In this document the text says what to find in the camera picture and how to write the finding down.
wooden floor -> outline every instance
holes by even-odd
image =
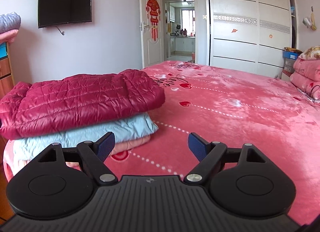
[[[0,217],[8,220],[13,216],[13,211],[9,205],[5,194],[5,188],[7,187],[7,179],[5,178],[3,165],[0,165]]]

stack of folded clothes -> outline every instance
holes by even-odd
[[[116,138],[112,155],[140,146],[158,129],[146,112],[164,101],[164,90],[139,70],[81,74],[33,85],[20,82],[0,101],[0,135],[9,139],[6,177],[10,180],[55,142],[75,147],[111,131]]]
[[[0,15],[0,44],[13,43],[21,25],[21,18],[16,13]]]
[[[293,65],[291,82],[316,103],[320,102],[320,46],[302,53]]]

blue box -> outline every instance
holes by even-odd
[[[7,45],[6,43],[2,43],[0,44],[0,59],[7,56],[8,56]]]
[[[289,58],[289,59],[296,60],[299,57],[299,54],[283,51],[282,56],[283,56],[283,58]]]

sliding wardrobe door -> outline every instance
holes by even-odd
[[[291,42],[288,0],[210,0],[210,65],[264,76],[280,74]]]

ceiling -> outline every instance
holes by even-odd
[[[195,7],[195,2],[191,1],[191,2],[174,2],[174,3],[170,3],[170,6],[173,7]]]

